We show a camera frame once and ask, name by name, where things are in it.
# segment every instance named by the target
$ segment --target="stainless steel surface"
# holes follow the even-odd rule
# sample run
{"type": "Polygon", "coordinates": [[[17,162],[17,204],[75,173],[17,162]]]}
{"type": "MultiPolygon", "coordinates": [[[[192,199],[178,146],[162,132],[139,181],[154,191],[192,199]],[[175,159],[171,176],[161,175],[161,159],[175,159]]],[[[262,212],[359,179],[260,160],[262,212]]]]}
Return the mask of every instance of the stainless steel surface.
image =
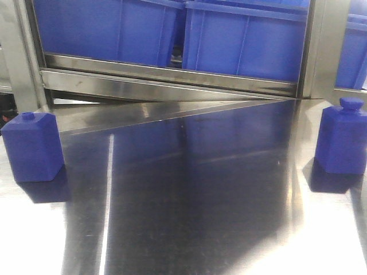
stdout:
{"type": "Polygon", "coordinates": [[[296,83],[46,54],[49,68],[295,97],[296,83]]]}
{"type": "Polygon", "coordinates": [[[345,89],[345,88],[335,88],[330,102],[334,102],[335,104],[339,104],[339,99],[341,97],[359,97],[364,101],[367,101],[367,93],[366,90],[354,90],[354,89],[345,89]]]}
{"type": "Polygon", "coordinates": [[[72,134],[269,104],[273,100],[128,103],[125,105],[53,106],[59,131],[72,134]]]}
{"type": "Polygon", "coordinates": [[[2,93],[11,93],[11,87],[1,86],[0,85],[0,92],[2,93]]]}
{"type": "Polygon", "coordinates": [[[327,102],[186,104],[123,105],[127,127],[56,110],[45,184],[16,184],[0,143],[0,274],[366,274],[365,180],[313,166],[327,102]]]}
{"type": "Polygon", "coordinates": [[[44,69],[41,74],[46,89],[103,98],[135,101],[221,101],[286,98],[57,69],[44,69]]]}
{"type": "Polygon", "coordinates": [[[350,0],[311,0],[299,97],[333,100],[350,0]]]}
{"type": "Polygon", "coordinates": [[[34,51],[36,53],[36,59],[37,59],[37,67],[36,69],[39,69],[39,67],[45,67],[46,61],[45,61],[45,55],[41,44],[41,38],[40,38],[40,32],[38,31],[38,23],[36,18],[36,12],[34,11],[33,7],[33,0],[22,0],[24,4],[22,4],[22,10],[20,10],[20,13],[25,13],[28,18],[27,25],[29,25],[28,33],[27,35],[31,35],[28,37],[30,41],[33,43],[34,51]]]}
{"type": "Polygon", "coordinates": [[[0,0],[0,41],[18,110],[47,108],[24,0],[0,0]]]}
{"type": "Polygon", "coordinates": [[[0,48],[0,86],[10,87],[9,73],[2,48],[0,48]]]}

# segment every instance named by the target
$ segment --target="blue container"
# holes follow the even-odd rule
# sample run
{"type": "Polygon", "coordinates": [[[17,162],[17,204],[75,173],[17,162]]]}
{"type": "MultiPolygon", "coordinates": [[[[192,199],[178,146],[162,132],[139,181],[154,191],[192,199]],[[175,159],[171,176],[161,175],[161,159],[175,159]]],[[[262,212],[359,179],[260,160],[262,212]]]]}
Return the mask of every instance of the blue container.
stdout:
{"type": "MultiPolygon", "coordinates": [[[[364,18],[349,16],[349,20],[363,22],[364,18]]],[[[340,56],[335,86],[362,89],[367,76],[367,25],[348,22],[340,56]]]]}
{"type": "Polygon", "coordinates": [[[367,1],[366,0],[351,0],[349,13],[367,15],[367,1]]]}
{"type": "Polygon", "coordinates": [[[186,9],[180,10],[177,14],[176,20],[176,33],[174,39],[174,45],[182,47],[184,46],[185,42],[185,25],[186,25],[186,9]]]}
{"type": "Polygon", "coordinates": [[[364,102],[344,97],[340,104],[322,112],[315,157],[328,173],[363,174],[367,161],[367,112],[360,108],[364,102]]]}
{"type": "Polygon", "coordinates": [[[170,0],[35,0],[45,51],[166,66],[183,3],[170,0]]]}
{"type": "Polygon", "coordinates": [[[297,81],[306,16],[187,2],[182,67],[297,81]]]}
{"type": "Polygon", "coordinates": [[[247,2],[253,3],[274,3],[274,4],[284,4],[290,6],[303,6],[308,7],[310,4],[310,0],[247,0],[247,2]]]}
{"type": "Polygon", "coordinates": [[[299,6],[289,6],[282,4],[274,4],[259,1],[243,1],[243,0],[196,0],[196,2],[210,3],[216,5],[232,6],[232,7],[244,7],[246,9],[256,9],[256,10],[268,10],[268,11],[278,11],[281,13],[293,13],[307,15],[308,9],[299,6]]]}
{"type": "Polygon", "coordinates": [[[359,14],[349,14],[348,21],[360,24],[367,24],[367,16],[359,14]]]}
{"type": "Polygon", "coordinates": [[[17,182],[53,180],[64,164],[56,118],[50,113],[22,113],[1,134],[17,182]]]}

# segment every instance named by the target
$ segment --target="blue crate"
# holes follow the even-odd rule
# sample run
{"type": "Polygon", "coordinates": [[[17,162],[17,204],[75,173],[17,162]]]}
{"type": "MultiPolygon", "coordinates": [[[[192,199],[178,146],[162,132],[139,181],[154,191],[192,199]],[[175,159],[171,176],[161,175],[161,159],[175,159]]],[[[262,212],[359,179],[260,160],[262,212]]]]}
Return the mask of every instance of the blue crate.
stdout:
{"type": "Polygon", "coordinates": [[[289,6],[283,4],[274,4],[268,2],[259,2],[251,0],[196,0],[196,2],[210,3],[216,5],[232,6],[232,7],[244,7],[246,9],[268,10],[278,11],[281,13],[293,13],[307,15],[308,9],[299,6],[289,6]]]}
{"type": "Polygon", "coordinates": [[[359,14],[349,14],[348,16],[349,22],[367,24],[367,16],[359,15],[359,14]]]}
{"type": "Polygon", "coordinates": [[[183,3],[170,0],[34,0],[44,50],[166,66],[183,3]]]}
{"type": "MultiPolygon", "coordinates": [[[[286,13],[307,14],[309,0],[287,0],[287,1],[252,1],[252,0],[195,0],[196,2],[212,3],[225,6],[246,7],[248,9],[263,9],[271,11],[281,11],[286,13]]],[[[181,10],[177,15],[177,32],[175,35],[175,45],[183,46],[185,40],[186,9],[181,10]]]]}
{"type": "Polygon", "coordinates": [[[335,86],[362,89],[367,76],[367,25],[348,22],[335,86]]]}
{"type": "Polygon", "coordinates": [[[351,0],[349,13],[367,15],[367,1],[366,0],[351,0]]]}
{"type": "Polygon", "coordinates": [[[306,15],[187,2],[182,67],[297,81],[306,15]]]}

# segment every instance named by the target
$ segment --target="metal bar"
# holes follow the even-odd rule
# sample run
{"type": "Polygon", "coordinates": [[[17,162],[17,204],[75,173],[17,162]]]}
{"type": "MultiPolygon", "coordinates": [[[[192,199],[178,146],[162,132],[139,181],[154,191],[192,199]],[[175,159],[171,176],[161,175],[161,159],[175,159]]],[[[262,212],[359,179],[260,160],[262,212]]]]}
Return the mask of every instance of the metal bar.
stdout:
{"type": "Polygon", "coordinates": [[[201,88],[157,81],[132,80],[84,72],[43,69],[46,89],[134,101],[218,101],[249,99],[289,99],[289,97],[201,88]]]}
{"type": "Polygon", "coordinates": [[[331,100],[350,0],[311,0],[298,97],[331,100]]]}
{"type": "Polygon", "coordinates": [[[296,84],[259,78],[194,72],[173,68],[157,68],[89,58],[46,54],[48,68],[98,72],[114,76],[131,77],[176,84],[198,85],[234,91],[252,91],[269,95],[295,97],[296,84]]]}
{"type": "Polygon", "coordinates": [[[33,0],[24,0],[25,9],[28,15],[30,34],[35,45],[34,50],[36,51],[37,62],[40,67],[46,66],[45,55],[42,48],[40,32],[38,31],[38,23],[36,18],[36,12],[34,11],[33,0]]]}
{"type": "Polygon", "coordinates": [[[0,41],[18,110],[48,109],[25,0],[0,0],[0,41]]]}
{"type": "Polygon", "coordinates": [[[367,93],[362,90],[354,90],[354,89],[343,89],[343,88],[335,88],[333,92],[333,96],[330,98],[330,102],[333,104],[339,105],[339,99],[341,97],[359,97],[367,102],[367,93]]]}
{"type": "Polygon", "coordinates": [[[7,72],[4,52],[2,48],[0,48],[0,86],[10,87],[9,73],[7,72]]]}
{"type": "Polygon", "coordinates": [[[70,92],[63,91],[52,91],[52,96],[54,99],[65,99],[65,100],[76,100],[76,101],[87,101],[92,103],[108,103],[108,104],[121,104],[124,102],[123,99],[104,99],[102,97],[88,96],[88,95],[76,95],[70,92]]]}
{"type": "Polygon", "coordinates": [[[2,92],[2,93],[12,93],[11,87],[0,86],[0,92],[2,92]]]}

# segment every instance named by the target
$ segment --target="metal post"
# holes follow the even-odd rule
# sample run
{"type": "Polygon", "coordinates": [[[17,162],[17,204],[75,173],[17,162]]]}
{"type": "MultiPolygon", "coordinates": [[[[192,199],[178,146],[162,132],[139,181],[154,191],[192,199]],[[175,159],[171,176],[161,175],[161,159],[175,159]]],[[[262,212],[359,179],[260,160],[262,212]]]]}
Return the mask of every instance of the metal post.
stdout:
{"type": "Polygon", "coordinates": [[[0,0],[0,41],[19,111],[47,111],[40,75],[41,46],[34,39],[25,0],[0,0]]]}
{"type": "Polygon", "coordinates": [[[311,0],[298,97],[334,101],[350,0],[311,0]]]}

